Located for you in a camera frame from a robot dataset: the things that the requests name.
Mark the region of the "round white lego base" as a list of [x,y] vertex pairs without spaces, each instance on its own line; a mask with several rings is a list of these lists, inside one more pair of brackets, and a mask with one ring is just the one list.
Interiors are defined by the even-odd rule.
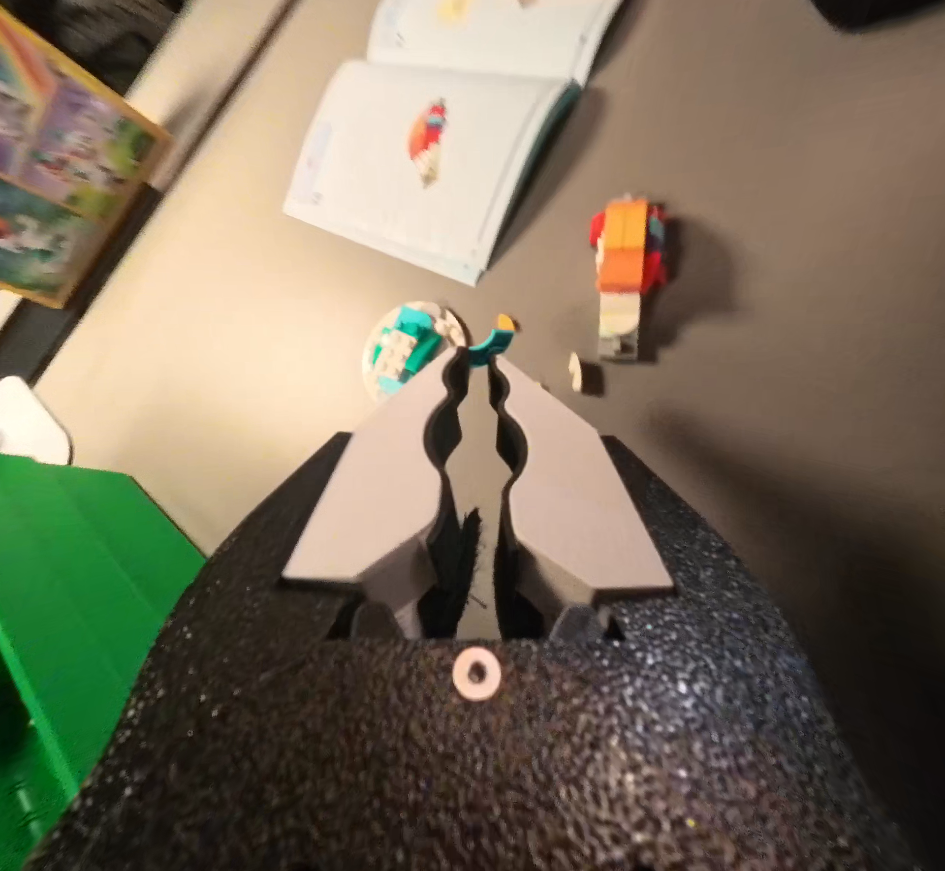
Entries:
[[362,350],[361,376],[375,404],[385,402],[444,350],[469,344],[466,328],[448,307],[412,300],[377,321]]

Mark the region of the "green plastic bin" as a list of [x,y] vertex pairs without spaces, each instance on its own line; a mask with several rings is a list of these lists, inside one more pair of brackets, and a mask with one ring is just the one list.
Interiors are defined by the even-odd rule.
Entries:
[[130,476],[2,456],[2,869],[78,794],[204,563]]

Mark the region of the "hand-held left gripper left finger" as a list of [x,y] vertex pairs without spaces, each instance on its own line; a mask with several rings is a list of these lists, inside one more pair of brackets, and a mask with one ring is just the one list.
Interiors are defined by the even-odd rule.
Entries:
[[409,639],[452,639],[471,587],[446,463],[470,353],[448,348],[353,432],[282,581],[385,605]]

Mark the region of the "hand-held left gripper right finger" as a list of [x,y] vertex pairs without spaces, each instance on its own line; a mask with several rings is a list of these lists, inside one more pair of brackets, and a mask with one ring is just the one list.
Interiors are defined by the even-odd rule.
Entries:
[[598,615],[674,583],[596,428],[510,361],[489,366],[504,485],[493,562],[504,640],[548,637],[572,607]]

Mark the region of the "teal curved lego tile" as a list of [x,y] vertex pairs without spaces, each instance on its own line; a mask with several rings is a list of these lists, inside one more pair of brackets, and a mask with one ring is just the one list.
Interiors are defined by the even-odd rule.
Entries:
[[510,347],[514,336],[514,329],[494,327],[481,343],[468,347],[470,369],[484,368],[493,358],[503,355]]

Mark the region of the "yellow lego box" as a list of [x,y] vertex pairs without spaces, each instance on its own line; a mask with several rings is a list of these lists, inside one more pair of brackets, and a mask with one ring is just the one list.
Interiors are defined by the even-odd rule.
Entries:
[[1,286],[61,309],[170,135],[1,9]]

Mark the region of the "orange lego rainbow build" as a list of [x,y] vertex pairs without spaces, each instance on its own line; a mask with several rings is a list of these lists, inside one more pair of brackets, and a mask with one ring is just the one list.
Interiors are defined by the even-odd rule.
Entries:
[[668,279],[666,236],[664,205],[644,197],[611,200],[594,216],[599,360],[638,360],[644,300]]

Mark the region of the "open lego instruction booklet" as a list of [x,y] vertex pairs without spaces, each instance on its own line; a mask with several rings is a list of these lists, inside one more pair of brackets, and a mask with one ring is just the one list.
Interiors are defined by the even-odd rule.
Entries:
[[475,286],[625,0],[381,0],[306,133],[283,212]]

